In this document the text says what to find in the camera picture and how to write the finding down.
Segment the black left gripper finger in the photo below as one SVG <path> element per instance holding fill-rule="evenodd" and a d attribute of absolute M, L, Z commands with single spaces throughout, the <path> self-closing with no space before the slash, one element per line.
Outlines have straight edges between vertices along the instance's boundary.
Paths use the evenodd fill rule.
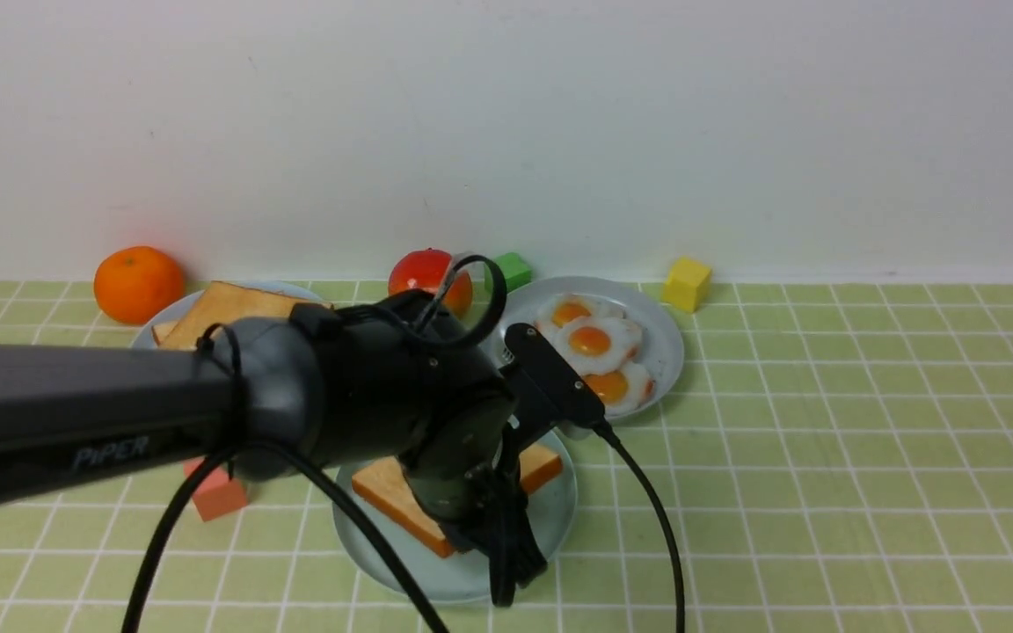
<path fill-rule="evenodd" d="M 492 474 L 489 480 L 489 505 L 485 518 L 491 601 L 496 608 L 510 608 L 517 590 L 514 572 L 517 502 L 511 482 L 499 474 Z"/>
<path fill-rule="evenodd" d="M 511 588 L 527 586 L 547 570 L 528 516 L 529 497 L 515 492 L 506 502 L 506 579 Z"/>

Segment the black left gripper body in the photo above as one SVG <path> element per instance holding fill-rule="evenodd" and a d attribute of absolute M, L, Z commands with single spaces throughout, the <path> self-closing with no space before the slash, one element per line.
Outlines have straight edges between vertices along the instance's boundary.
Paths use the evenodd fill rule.
<path fill-rule="evenodd" d="M 514 398 L 476 389 L 447 401 L 427 434 L 398 457 L 407 493 L 398 524 L 433 553 L 490 553 L 521 533 L 532 488 Z"/>

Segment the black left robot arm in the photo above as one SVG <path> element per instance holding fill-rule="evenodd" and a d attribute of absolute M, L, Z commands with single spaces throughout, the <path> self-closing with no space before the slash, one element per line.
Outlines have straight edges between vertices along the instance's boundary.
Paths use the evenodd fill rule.
<path fill-rule="evenodd" d="M 546 572 L 521 484 L 517 406 L 428 293 L 212 324 L 193 350 L 0 345 L 0 505 L 197 456 L 262 482 L 297 471 L 353 520 L 322 469 L 393 457 L 414 504 L 489 561 L 495 605 Z"/>

